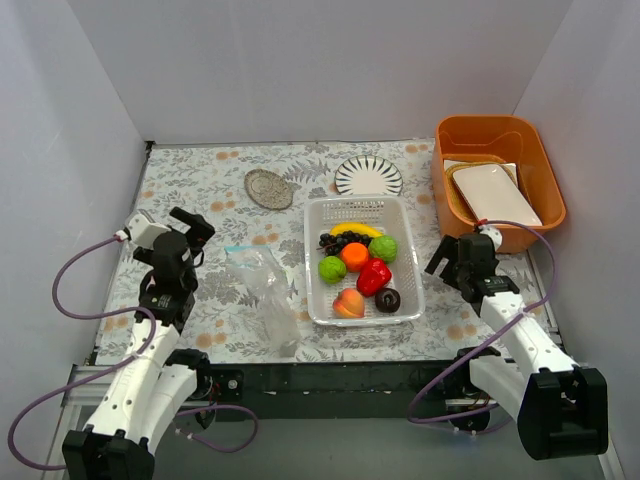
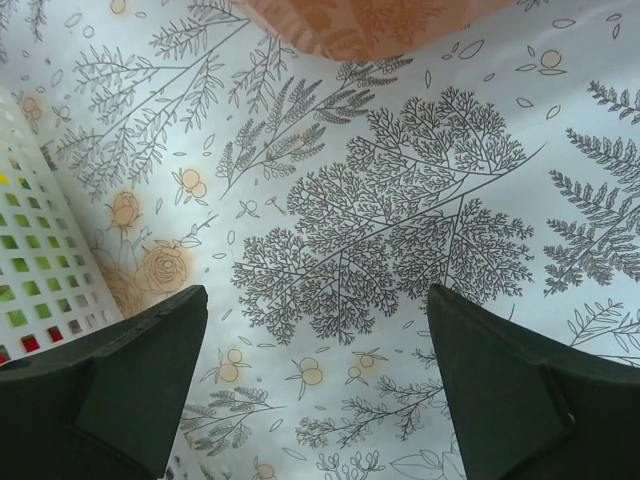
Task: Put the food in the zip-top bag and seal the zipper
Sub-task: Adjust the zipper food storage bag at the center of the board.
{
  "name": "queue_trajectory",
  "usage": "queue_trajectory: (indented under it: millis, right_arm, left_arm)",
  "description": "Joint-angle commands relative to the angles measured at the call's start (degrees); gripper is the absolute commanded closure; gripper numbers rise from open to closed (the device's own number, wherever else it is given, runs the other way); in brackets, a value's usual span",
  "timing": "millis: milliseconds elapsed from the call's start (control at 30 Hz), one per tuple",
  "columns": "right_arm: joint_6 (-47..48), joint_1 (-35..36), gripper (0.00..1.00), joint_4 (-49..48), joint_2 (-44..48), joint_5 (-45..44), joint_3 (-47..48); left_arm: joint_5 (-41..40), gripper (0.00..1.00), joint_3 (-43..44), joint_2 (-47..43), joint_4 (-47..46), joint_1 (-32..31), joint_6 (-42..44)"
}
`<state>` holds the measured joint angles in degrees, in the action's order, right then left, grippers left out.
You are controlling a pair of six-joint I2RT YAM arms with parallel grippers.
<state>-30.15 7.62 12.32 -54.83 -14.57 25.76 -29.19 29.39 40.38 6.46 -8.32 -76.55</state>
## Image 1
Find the clear zip top bag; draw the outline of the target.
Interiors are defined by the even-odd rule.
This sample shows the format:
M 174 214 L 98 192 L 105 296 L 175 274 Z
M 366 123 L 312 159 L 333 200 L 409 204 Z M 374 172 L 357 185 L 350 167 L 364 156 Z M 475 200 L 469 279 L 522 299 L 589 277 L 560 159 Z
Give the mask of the clear zip top bag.
M 296 314 L 288 302 L 286 272 L 264 245 L 229 246 L 225 253 L 231 273 L 248 294 L 257 299 L 258 316 L 272 348 L 280 358 L 293 358 L 301 334 Z

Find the red bell pepper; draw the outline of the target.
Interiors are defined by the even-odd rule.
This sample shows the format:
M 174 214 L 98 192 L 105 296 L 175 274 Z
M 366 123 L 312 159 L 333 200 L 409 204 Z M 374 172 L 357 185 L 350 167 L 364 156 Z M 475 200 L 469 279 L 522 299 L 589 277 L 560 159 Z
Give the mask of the red bell pepper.
M 372 258 L 360 270 L 356 282 L 357 290 L 365 297 L 374 296 L 392 279 L 392 272 L 379 258 Z

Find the peach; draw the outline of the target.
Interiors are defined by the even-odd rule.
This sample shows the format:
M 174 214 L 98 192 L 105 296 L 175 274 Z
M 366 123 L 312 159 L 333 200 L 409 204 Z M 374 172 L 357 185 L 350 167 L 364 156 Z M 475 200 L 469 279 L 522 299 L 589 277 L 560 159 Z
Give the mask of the peach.
M 365 314 L 364 296 L 357 289 L 346 288 L 333 301 L 333 311 L 339 318 L 363 318 Z

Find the black grape bunch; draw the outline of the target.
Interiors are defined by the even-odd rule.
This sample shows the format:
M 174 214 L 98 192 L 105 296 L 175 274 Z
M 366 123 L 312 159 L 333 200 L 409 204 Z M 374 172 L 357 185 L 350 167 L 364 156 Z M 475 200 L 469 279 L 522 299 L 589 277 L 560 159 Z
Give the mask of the black grape bunch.
M 319 237 L 317 249 L 325 256 L 338 256 L 340 252 L 351 243 L 358 243 L 368 247 L 371 241 L 371 236 L 356 233 L 351 230 L 336 235 L 323 233 Z

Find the small green fruit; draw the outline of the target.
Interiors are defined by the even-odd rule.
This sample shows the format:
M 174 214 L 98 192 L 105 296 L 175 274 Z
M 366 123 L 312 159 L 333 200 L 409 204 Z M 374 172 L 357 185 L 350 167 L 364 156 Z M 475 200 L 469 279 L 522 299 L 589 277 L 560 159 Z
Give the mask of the small green fruit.
M 325 283 L 336 284 L 347 275 L 347 268 L 339 257 L 327 256 L 319 262 L 318 274 Z

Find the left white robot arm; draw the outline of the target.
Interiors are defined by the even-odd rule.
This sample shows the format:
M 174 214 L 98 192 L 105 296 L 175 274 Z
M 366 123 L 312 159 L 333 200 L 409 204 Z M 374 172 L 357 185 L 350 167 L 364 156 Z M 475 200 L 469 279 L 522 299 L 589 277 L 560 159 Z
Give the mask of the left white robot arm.
M 100 404 L 81 430 L 62 444 L 72 479 L 150 479 L 154 453 L 182 403 L 205 398 L 211 373 L 206 355 L 180 350 L 178 340 L 195 305 L 195 258 L 215 229 L 202 216 L 179 207 L 172 218 L 184 232 L 154 222 L 144 211 L 126 223 L 125 239 L 135 260 L 150 266 L 140 283 L 127 363 L 115 372 Z

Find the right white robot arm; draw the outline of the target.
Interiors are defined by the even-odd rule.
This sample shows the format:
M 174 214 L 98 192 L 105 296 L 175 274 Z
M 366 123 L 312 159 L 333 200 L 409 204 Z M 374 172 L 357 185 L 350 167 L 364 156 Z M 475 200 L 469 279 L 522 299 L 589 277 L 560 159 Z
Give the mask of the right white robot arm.
M 496 272 L 498 229 L 484 225 L 442 238 L 426 272 L 438 272 L 494 334 L 458 357 L 428 383 L 452 373 L 464 397 L 487 393 L 515 420 L 535 460 L 601 455 L 608 449 L 608 396 L 604 376 L 582 367 L 538 324 L 515 283 Z

